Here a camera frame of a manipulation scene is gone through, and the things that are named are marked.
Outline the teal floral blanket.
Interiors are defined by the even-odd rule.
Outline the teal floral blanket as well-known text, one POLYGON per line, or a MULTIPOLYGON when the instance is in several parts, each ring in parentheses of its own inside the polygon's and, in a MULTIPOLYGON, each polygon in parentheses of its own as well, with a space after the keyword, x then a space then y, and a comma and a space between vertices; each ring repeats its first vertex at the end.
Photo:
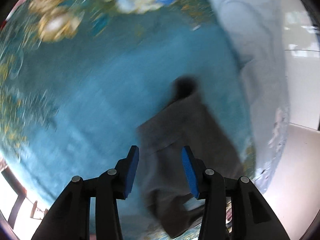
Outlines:
POLYGON ((239 64, 209 0, 27 0, 1 30, 1 154, 51 205, 140 145, 180 77, 251 174, 239 64))

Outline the light grey daisy bedsheet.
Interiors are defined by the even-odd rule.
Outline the light grey daisy bedsheet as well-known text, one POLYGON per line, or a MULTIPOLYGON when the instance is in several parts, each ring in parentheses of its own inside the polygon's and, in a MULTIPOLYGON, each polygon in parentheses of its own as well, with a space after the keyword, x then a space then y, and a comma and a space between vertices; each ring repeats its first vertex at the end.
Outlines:
POLYGON ((254 183, 266 192, 276 172, 290 118, 281 0, 209 0, 240 63, 255 146, 254 183))

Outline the dark grey fleece pants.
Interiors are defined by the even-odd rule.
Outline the dark grey fleece pants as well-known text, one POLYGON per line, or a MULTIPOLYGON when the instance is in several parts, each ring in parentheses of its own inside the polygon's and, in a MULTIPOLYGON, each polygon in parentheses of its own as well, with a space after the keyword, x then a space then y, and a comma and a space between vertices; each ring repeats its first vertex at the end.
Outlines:
POLYGON ((244 168, 236 149, 201 99, 199 85, 183 76, 173 84, 173 98, 158 114, 137 128, 140 140, 137 183, 148 211, 164 231, 176 238, 199 222, 202 206, 188 210, 192 198, 181 150, 224 177, 237 179, 244 168))

